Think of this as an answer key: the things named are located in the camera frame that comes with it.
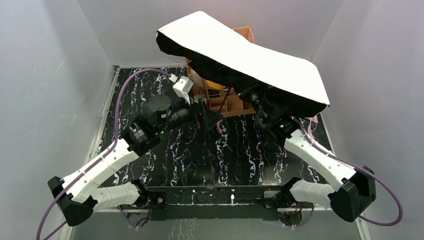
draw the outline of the black marble table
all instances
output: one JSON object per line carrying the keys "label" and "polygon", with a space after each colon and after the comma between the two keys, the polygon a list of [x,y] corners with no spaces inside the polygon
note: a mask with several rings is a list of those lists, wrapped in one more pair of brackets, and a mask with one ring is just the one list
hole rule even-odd
{"label": "black marble table", "polygon": [[[123,68],[115,86],[99,152],[114,139],[114,111],[119,90],[128,76],[140,68]],[[187,76],[186,67],[163,67],[177,76]],[[142,111],[154,95],[177,95],[172,83],[155,72],[139,75],[126,88],[121,103],[120,130]],[[321,117],[304,126],[327,149],[330,149]],[[144,156],[124,166],[103,187],[140,179],[148,187],[171,186],[275,186],[292,177],[326,183],[326,180],[299,157],[270,143],[261,136],[254,115],[224,118],[209,131],[207,141],[196,135],[196,128],[186,124],[160,137],[161,143]]]}

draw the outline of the yellow object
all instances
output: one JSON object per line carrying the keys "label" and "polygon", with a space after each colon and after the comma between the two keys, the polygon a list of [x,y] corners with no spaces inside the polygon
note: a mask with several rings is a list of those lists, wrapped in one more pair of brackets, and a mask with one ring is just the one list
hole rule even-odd
{"label": "yellow object", "polygon": [[215,82],[208,81],[208,80],[206,80],[206,86],[207,86],[208,89],[213,89],[213,90],[218,90],[218,91],[221,91],[221,90],[224,89],[224,86],[222,86],[218,83],[215,83]]}

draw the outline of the cable connector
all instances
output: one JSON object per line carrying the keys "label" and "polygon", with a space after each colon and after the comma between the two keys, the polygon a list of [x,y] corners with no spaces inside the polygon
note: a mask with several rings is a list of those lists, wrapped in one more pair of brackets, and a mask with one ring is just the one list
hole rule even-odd
{"label": "cable connector", "polygon": [[176,75],[174,75],[174,74],[171,74],[171,76],[170,76],[170,77],[168,77],[168,79],[169,79],[171,82],[175,83],[175,82],[177,82],[178,77],[177,77]]}

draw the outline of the gray wall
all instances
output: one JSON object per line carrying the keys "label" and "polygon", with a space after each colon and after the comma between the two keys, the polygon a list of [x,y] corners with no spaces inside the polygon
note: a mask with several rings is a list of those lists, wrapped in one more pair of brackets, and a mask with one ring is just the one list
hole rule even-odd
{"label": "gray wall", "polygon": [[[369,224],[373,239],[422,239],[424,1],[345,0],[312,62],[331,102],[324,118],[334,149],[373,169],[403,203],[399,225]],[[379,186],[366,217],[397,214]]]}
{"label": "gray wall", "polygon": [[[312,59],[342,0],[78,0],[104,50],[121,67],[181,66],[159,51],[156,30],[196,11],[230,28],[251,27],[255,43]],[[196,34],[190,29],[186,34]]]}
{"label": "gray wall", "polygon": [[88,156],[113,66],[77,0],[1,1],[0,65],[0,239],[35,239],[47,181]]}
{"label": "gray wall", "polygon": [[[308,211],[303,211],[307,218]],[[151,221],[135,231],[120,212],[98,212],[73,228],[71,240],[360,240],[355,223],[329,210],[315,211],[310,222],[291,230],[262,219],[178,219]]]}

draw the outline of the brown box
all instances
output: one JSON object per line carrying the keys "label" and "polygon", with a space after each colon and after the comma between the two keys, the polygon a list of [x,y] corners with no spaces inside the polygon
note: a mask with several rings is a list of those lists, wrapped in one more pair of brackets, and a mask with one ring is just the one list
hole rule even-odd
{"label": "brown box", "polygon": [[[249,42],[254,42],[254,37],[250,27],[234,28],[233,30],[245,37]],[[202,78],[197,75],[197,73],[192,70],[190,66],[188,66],[189,62],[190,60],[187,59],[188,77],[194,82],[190,93],[194,96],[205,95],[206,102],[210,109],[214,112],[218,112],[228,91],[228,87],[223,87],[222,90],[208,89],[206,83],[207,79],[203,79],[202,83]],[[253,113],[255,113],[255,110],[253,109],[252,105],[248,102],[243,102],[240,100],[239,96],[237,96],[234,92],[234,89],[231,89],[231,92],[226,98],[221,110],[221,114],[224,116],[224,118]]]}

